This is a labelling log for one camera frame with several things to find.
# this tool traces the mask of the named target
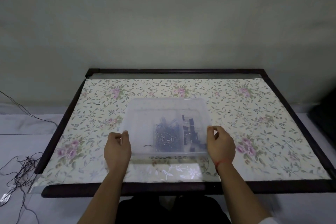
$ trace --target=black cable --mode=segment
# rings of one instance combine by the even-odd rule
[[[10,96],[6,95],[6,94],[3,93],[2,91],[0,91],[0,93],[4,94],[7,98],[9,98],[9,99],[11,100],[12,103],[14,103],[15,105],[17,105],[17,106],[20,108],[20,110],[23,111],[23,112],[24,112],[25,114],[27,114],[28,116],[33,117],[33,118],[36,118],[36,119],[39,119],[39,120],[44,120],[44,119],[40,119],[40,118],[38,118],[38,117],[32,115],[32,114],[31,114],[31,113],[30,113],[30,112],[29,112],[23,105],[20,105],[20,104],[17,103],[13,98],[11,98]],[[44,121],[53,123],[53,124],[55,124],[56,128],[58,127],[58,125],[57,125],[55,122],[51,121],[51,120],[44,120]]]
[[[11,174],[15,174],[14,178],[11,179],[9,182],[7,182],[7,187],[10,187],[12,189],[10,189],[10,191],[7,193],[7,197],[9,196],[10,198],[4,202],[4,203],[0,203],[0,207],[6,205],[9,200],[11,199],[11,196],[12,194],[17,190],[17,189],[20,189],[22,192],[23,192],[23,198],[22,198],[22,205],[21,205],[21,208],[20,208],[20,211],[19,211],[19,218],[17,219],[17,222],[16,224],[19,223],[20,221],[20,217],[21,217],[21,211],[22,211],[22,208],[25,208],[27,211],[30,211],[32,212],[35,217],[36,217],[36,220],[37,220],[37,223],[40,224],[40,221],[39,219],[37,218],[37,214],[27,208],[27,206],[25,205],[25,200],[26,200],[26,192],[23,190],[24,187],[27,187],[27,186],[31,186],[34,182],[34,179],[32,179],[33,175],[34,175],[34,172],[32,172],[32,174],[29,176],[29,172],[33,171],[35,168],[36,168],[36,165],[37,165],[37,162],[40,160],[40,158],[38,159],[33,159],[33,156],[35,155],[33,154],[31,157],[26,157],[25,160],[19,160],[19,156],[15,156],[14,158],[12,158],[9,162],[7,162],[6,165],[4,165],[1,169],[0,169],[0,175],[3,175],[3,176],[6,176],[6,175],[11,175]],[[18,163],[21,164],[21,168],[18,172],[11,172],[11,173],[8,173],[8,174],[3,174],[1,172],[1,170],[6,167],[13,159],[16,158],[16,161]],[[14,181],[13,184],[14,184],[14,187],[13,186],[10,186],[9,183],[11,181]]]

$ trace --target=gray wall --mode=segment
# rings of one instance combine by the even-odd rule
[[[68,104],[90,67],[264,68],[290,103],[316,102],[335,37],[335,0],[0,0],[0,90]]]

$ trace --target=plastic container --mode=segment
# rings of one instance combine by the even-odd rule
[[[123,124],[135,157],[207,154],[211,119],[202,98],[134,98]]]

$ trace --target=person's left hand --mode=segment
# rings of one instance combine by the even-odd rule
[[[128,131],[124,131],[123,134],[109,133],[104,148],[104,158],[109,171],[121,171],[125,175],[131,154]]]

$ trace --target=floral tablecloth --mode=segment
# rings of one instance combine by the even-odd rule
[[[246,181],[330,179],[287,110],[263,79],[88,79],[43,174],[34,186],[101,182],[109,132],[122,129],[132,98],[203,98],[213,125],[236,143]],[[131,159],[125,182],[219,181],[210,158]]]

